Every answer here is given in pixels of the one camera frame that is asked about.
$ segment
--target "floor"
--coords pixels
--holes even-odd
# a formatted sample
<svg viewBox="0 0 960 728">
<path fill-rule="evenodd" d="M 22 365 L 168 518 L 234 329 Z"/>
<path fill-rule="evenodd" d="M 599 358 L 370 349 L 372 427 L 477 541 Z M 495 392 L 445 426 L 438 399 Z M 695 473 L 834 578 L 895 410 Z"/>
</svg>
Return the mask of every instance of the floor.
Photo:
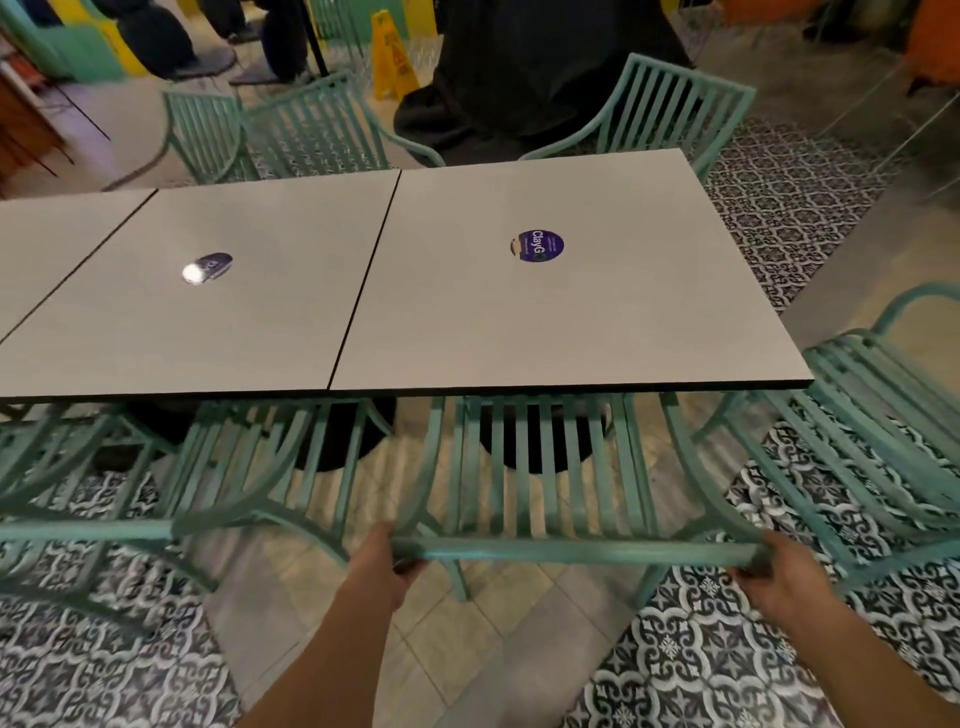
<svg viewBox="0 0 960 728">
<path fill-rule="evenodd" d="M 769 118 L 822 128 L 889 67 L 890 60 L 880 52 L 813 51 L 775 30 L 757 48 L 751 47 L 751 32 L 714 33 L 700 57 L 706 70 L 759 85 L 755 112 Z M 204 40 L 203 28 L 191 32 Z M 432 50 L 418 51 L 415 57 L 424 75 L 434 58 Z M 256 49 L 242 52 L 252 54 L 245 58 L 249 62 Z M 218 87 L 226 90 L 222 82 Z M 94 191 L 142 164 L 162 133 L 158 88 L 159 83 L 149 78 L 67 88 L 111 140 L 76 112 L 59 112 L 54 121 L 67 134 L 76 165 L 54 153 L 44 161 L 58 178 L 40 169 L 26 170 L 5 185 L 3 193 L 17 197 Z M 209 85 L 207 90 L 215 89 Z M 889 137 L 905 136 L 893 116 L 901 111 L 922 113 L 935 107 L 936 99 L 918 98 L 908 109 L 892 91 L 877 103 L 882 111 L 869 107 L 855 114 L 840 127 L 843 135 L 868 148 L 889 145 Z M 389 122 L 393 104 L 372 105 Z M 960 171 L 955 169 L 956 156 L 927 152 L 951 143 L 956 149 L 952 130 L 949 124 L 931 129 L 918 147 L 919 162 L 883 194 L 806 287 L 783 294 L 778 307 L 785 308 L 782 319 L 798 345 L 871 321 L 892 295 L 915 282 L 960 281 L 960 194 L 924 199 Z M 397 166 L 415 166 L 397 149 L 388 154 Z M 179 163 L 170 158 L 136 184 L 176 184 L 183 179 Z M 768 220 L 764 227 L 770 227 Z M 764 247 L 756 245 L 758 250 Z M 783 283 L 766 282 L 775 287 Z M 956 335 L 960 318 L 951 319 L 947 308 L 918 304 L 897 336 L 941 381 L 960 391 L 960 372 L 949 364 L 956 360 L 949 355 L 960 353 L 955 351 L 960 350 Z M 691 397 L 685 405 L 696 418 L 709 402 L 710 397 Z M 349 546 L 367 525 L 395 511 L 402 487 L 419 463 L 425 405 L 422 400 L 405 400 L 397 415 L 397 436 L 362 461 Z M 648 462 L 661 473 L 660 496 L 672 504 L 667 516 L 677 526 L 688 506 L 677 497 L 665 425 L 654 400 L 643 400 L 640 410 Z M 711 458 L 721 483 L 731 482 L 742 464 L 722 447 Z M 249 707 L 300 653 L 343 573 L 312 546 L 278 530 L 235 532 L 192 546 L 223 578 L 221 589 L 206 599 L 204 608 Z M 472 602 L 457 602 L 445 572 L 435 566 L 396 613 L 377 694 L 376 724 L 556 725 L 633 618 L 626 597 L 638 573 L 550 564 L 465 567 Z"/>
</svg>

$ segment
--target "yellow wet floor sign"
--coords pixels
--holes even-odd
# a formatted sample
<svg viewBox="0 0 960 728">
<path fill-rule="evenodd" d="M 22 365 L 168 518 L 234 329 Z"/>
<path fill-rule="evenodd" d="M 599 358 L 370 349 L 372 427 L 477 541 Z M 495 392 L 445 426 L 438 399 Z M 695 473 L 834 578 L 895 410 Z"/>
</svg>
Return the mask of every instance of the yellow wet floor sign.
<svg viewBox="0 0 960 728">
<path fill-rule="evenodd" d="M 373 96 L 382 99 L 394 95 L 401 100 L 420 88 L 417 74 L 396 31 L 389 11 L 375 12 L 373 24 Z"/>
</svg>

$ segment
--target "round purple sticker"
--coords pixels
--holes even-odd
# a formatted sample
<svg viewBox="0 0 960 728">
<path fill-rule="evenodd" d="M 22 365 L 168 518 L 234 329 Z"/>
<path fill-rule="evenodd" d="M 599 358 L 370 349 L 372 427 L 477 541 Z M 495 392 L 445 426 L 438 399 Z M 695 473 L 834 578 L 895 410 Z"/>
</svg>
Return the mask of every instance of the round purple sticker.
<svg viewBox="0 0 960 728">
<path fill-rule="evenodd" d="M 553 260 L 564 251 L 564 239 L 551 231 L 527 231 L 514 238 L 511 252 L 528 263 Z"/>
</svg>

